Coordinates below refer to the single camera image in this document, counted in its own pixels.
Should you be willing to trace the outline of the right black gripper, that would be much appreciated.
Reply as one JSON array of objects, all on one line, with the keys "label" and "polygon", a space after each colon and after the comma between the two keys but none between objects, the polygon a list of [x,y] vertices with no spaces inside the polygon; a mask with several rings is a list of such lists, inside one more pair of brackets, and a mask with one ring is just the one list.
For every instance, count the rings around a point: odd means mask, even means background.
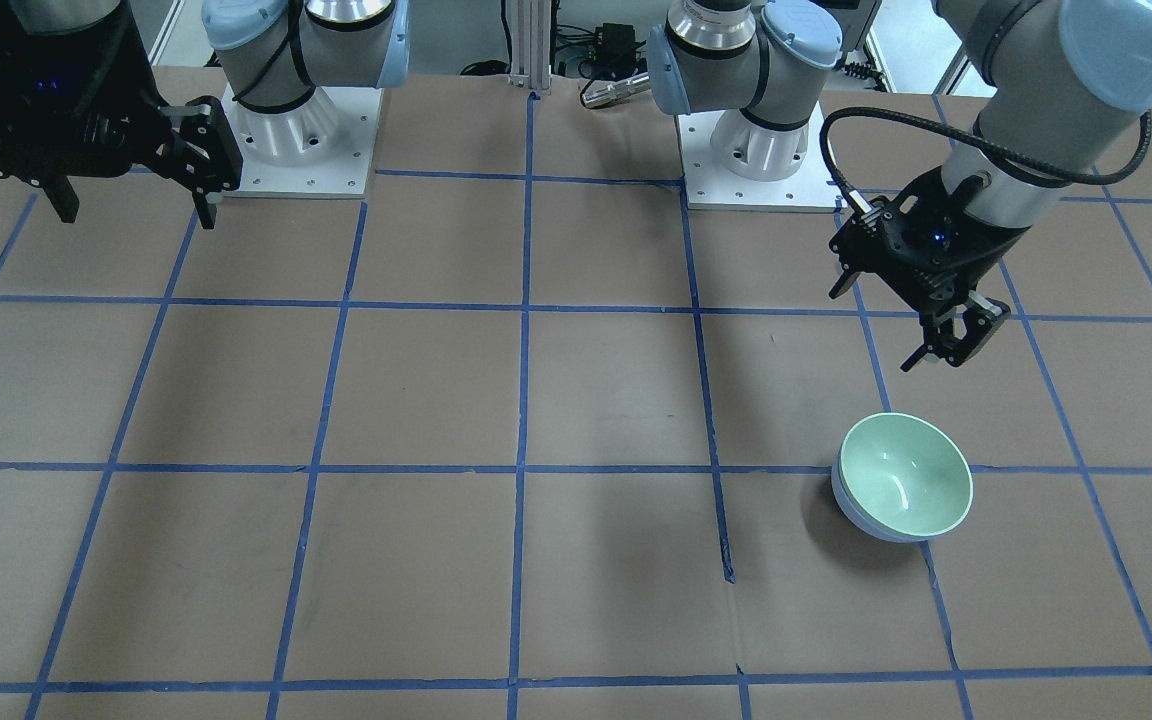
[{"label": "right black gripper", "polygon": [[215,228],[243,156],[219,97],[165,106],[132,20],[60,35],[0,33],[0,177],[35,182],[61,223],[76,222],[69,176],[113,179],[141,165],[191,192]]}]

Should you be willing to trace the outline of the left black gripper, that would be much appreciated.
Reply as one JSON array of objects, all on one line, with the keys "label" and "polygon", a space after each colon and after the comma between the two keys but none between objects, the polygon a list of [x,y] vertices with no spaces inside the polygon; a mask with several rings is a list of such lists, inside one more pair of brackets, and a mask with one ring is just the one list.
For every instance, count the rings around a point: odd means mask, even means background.
[{"label": "left black gripper", "polygon": [[1011,316],[1005,301],[973,291],[1023,233],[968,215],[968,202],[984,190],[980,173],[946,188],[940,170],[929,170],[895,199],[877,196],[869,211],[855,211],[829,242],[842,268],[832,300],[869,272],[919,313],[922,342],[902,372],[929,357],[965,364]]}]

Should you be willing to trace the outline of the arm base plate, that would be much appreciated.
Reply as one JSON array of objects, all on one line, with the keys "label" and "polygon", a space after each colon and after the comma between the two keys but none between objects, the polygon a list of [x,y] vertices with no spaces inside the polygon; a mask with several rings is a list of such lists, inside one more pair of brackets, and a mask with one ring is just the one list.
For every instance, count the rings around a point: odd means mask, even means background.
[{"label": "arm base plate", "polygon": [[229,197],[366,199],[378,138],[381,88],[317,88],[300,108],[273,115],[243,108],[225,88],[221,103],[242,151]]},{"label": "arm base plate", "polygon": [[832,213],[841,204],[823,162],[820,105],[791,131],[755,126],[738,109],[675,119],[690,209]]}]

